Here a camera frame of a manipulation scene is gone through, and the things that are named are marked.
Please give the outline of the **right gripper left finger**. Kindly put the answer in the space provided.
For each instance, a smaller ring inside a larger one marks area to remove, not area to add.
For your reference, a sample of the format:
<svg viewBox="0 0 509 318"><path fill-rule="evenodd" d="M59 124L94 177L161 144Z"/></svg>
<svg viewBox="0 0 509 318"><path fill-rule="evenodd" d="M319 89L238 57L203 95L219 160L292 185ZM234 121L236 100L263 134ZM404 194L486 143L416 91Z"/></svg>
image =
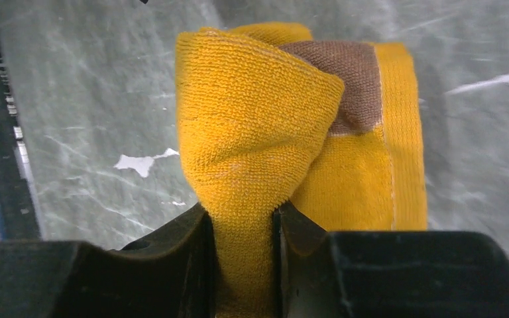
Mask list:
<svg viewBox="0 0 509 318"><path fill-rule="evenodd" d="M139 263L131 317L214 317L213 226L199 203L120 251Z"/></svg>

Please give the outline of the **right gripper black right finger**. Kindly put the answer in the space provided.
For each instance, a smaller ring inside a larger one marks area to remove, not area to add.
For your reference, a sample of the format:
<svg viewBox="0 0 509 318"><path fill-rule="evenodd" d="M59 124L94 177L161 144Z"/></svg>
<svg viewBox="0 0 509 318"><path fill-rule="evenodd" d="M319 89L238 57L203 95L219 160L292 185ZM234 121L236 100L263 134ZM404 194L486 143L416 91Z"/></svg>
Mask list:
<svg viewBox="0 0 509 318"><path fill-rule="evenodd" d="M287 202L273 215L281 317L337 317L338 291L326 230Z"/></svg>

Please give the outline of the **brown yellow cloth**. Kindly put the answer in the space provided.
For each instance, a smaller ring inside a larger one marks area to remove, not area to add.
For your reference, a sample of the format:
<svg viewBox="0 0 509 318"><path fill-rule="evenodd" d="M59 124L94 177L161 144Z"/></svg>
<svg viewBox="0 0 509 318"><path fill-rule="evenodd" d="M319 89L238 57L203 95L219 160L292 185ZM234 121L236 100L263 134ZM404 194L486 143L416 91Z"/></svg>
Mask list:
<svg viewBox="0 0 509 318"><path fill-rule="evenodd" d="M414 61L400 43L316 40L298 23L176 39L184 175L213 223L218 317L276 317L272 214L327 230L427 227Z"/></svg>

